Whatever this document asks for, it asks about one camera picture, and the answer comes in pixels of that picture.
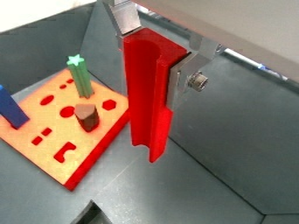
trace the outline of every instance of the shape sorter board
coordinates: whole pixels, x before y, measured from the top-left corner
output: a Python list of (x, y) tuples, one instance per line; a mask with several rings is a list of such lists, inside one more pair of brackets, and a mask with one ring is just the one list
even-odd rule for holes
[[(128, 121), (127, 98), (90, 82), (94, 94), (78, 97), (68, 69), (20, 103), (30, 120), (14, 129), (0, 117), (0, 137), (72, 191)], [(93, 103), (98, 126), (80, 127), (73, 108)]]

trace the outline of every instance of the green peg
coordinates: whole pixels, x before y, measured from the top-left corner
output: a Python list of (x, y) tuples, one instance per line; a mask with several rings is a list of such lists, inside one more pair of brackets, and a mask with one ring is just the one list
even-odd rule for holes
[(85, 60), (78, 54), (73, 57), (69, 56), (66, 65), (70, 71), (72, 79), (74, 80), (78, 97), (84, 96), (85, 98), (89, 98), (89, 96), (93, 95), (93, 90), (90, 87), (89, 72)]

